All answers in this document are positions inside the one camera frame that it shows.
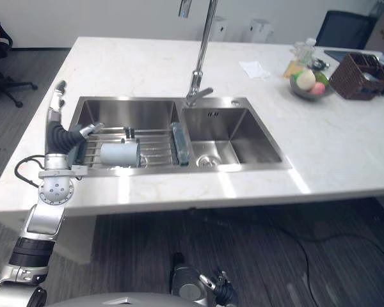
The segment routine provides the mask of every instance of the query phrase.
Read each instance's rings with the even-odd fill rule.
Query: brown basket
[[[367,80],[363,75],[365,72],[377,80]],[[384,70],[372,54],[349,53],[329,82],[345,99],[370,100],[384,90]]]

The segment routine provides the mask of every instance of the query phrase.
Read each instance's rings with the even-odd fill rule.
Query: sink drain
[[[220,159],[212,155],[203,155],[198,159],[198,166],[216,166],[221,164]]]

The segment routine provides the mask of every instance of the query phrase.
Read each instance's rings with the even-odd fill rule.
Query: faucet spout
[[[179,8],[180,17],[188,17],[189,9],[191,8],[191,3],[192,0],[181,0]],[[189,91],[186,95],[186,98],[194,97],[199,92],[200,82],[202,81],[202,77],[204,75],[204,73],[202,72],[202,67],[204,65],[207,44],[209,42],[209,35],[211,34],[211,28],[216,13],[217,5],[218,0],[209,0],[209,9],[206,16],[204,35],[202,37],[202,43],[200,45],[198,63],[196,64],[196,69],[192,73],[191,86],[189,87]]]

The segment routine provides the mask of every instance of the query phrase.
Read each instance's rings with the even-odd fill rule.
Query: faucet
[[[188,18],[191,4],[192,4],[192,0],[180,1],[179,17]],[[218,5],[218,0],[209,0],[209,9],[206,17],[204,35],[202,37],[202,43],[200,45],[198,63],[196,65],[196,69],[192,73],[191,86],[189,87],[189,92],[186,95],[186,105],[188,107],[193,106],[193,104],[198,98],[202,98],[203,96],[213,92],[212,88],[207,88],[202,92],[199,92],[199,87],[200,87],[200,82],[202,80],[202,76],[204,75],[204,73],[202,72],[202,66],[204,64],[207,43],[209,41],[209,34],[211,33],[213,18],[215,16],[217,5]]]

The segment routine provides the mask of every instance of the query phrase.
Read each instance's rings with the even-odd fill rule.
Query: marble countertop
[[[60,68],[0,178],[0,212],[25,211],[34,187],[17,179],[21,159],[44,154],[45,114],[53,87],[68,86],[63,125],[80,96],[183,97],[200,43],[80,37]],[[192,173],[83,178],[68,204],[71,216],[292,203],[384,194],[384,97],[344,100],[336,93],[319,102],[295,97],[282,77],[291,46],[210,43],[201,88],[216,97],[247,97],[292,169],[240,173]],[[338,63],[317,51],[333,72]],[[258,61],[271,73],[250,79],[240,61]],[[35,164],[25,176],[38,180]],[[97,189],[100,183],[105,189]]]

